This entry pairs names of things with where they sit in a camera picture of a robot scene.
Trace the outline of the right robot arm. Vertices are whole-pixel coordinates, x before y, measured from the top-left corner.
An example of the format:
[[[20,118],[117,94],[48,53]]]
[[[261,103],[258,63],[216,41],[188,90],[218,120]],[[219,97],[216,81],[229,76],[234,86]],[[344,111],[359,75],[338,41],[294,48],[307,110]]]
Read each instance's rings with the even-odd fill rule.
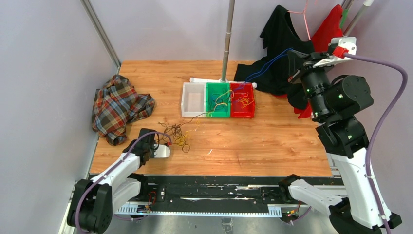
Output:
[[[382,229],[390,233],[402,220],[400,215],[389,210],[379,192],[371,166],[371,152],[380,127],[406,88],[407,72],[396,64],[353,55],[342,47],[331,53],[305,54],[289,50],[287,55],[291,82],[298,81],[304,88],[313,121],[318,123],[319,139],[341,175],[347,196],[331,195],[293,174],[279,182],[280,200],[306,203],[328,216],[340,234],[379,234]],[[342,75],[329,81],[326,74],[334,65],[352,59],[384,65],[402,75],[401,86],[371,137],[355,117],[374,102],[366,79]]]

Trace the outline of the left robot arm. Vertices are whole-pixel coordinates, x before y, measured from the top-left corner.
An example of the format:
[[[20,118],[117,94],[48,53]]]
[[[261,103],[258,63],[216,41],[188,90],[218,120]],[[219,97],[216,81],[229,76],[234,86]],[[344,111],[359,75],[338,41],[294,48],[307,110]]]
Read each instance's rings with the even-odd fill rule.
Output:
[[[148,186],[148,178],[136,170],[150,158],[168,157],[170,143],[157,141],[160,132],[142,128],[139,137],[125,148],[120,157],[104,172],[75,184],[66,223],[83,234],[102,234],[109,227],[115,212],[134,198],[145,201],[149,210],[156,192]]]

